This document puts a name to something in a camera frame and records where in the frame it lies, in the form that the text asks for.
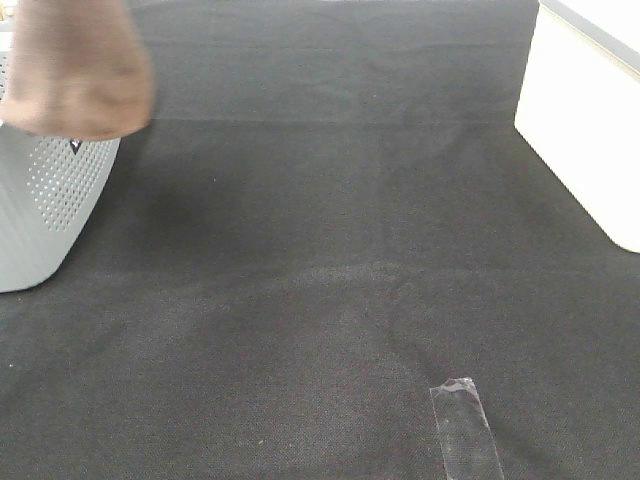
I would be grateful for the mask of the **brown terry towel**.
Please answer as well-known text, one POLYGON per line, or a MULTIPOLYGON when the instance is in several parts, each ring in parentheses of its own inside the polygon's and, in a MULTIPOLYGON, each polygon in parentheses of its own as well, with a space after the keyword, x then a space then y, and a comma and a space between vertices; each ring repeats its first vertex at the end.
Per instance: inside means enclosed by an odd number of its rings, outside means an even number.
POLYGON ((150 122, 151 60, 124 1, 20 1, 4 123, 26 132, 102 141, 150 122))

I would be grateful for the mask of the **clear tape strip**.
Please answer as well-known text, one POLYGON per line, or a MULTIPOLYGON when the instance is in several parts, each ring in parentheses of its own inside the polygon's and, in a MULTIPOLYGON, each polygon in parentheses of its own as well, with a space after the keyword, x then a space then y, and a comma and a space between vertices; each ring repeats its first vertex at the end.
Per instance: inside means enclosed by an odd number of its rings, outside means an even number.
POLYGON ((430 389, 448 480, 503 480, 494 436, 471 378, 430 389))

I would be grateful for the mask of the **grey perforated laundry basket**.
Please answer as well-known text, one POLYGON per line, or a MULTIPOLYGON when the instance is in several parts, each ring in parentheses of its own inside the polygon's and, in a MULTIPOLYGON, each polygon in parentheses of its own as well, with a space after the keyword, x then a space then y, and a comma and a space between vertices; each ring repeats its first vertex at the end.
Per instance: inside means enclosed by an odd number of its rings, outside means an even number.
POLYGON ((120 141, 37 136, 1 123, 1 291, 61 266, 107 183, 120 141))

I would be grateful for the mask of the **white woven storage box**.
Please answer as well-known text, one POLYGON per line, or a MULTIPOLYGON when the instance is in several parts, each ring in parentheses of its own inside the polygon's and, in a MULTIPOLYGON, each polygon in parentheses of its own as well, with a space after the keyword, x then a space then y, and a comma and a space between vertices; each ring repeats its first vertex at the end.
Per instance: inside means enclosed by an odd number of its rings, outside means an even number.
POLYGON ((638 2, 540 2, 514 126, 611 241, 638 252, 638 2))

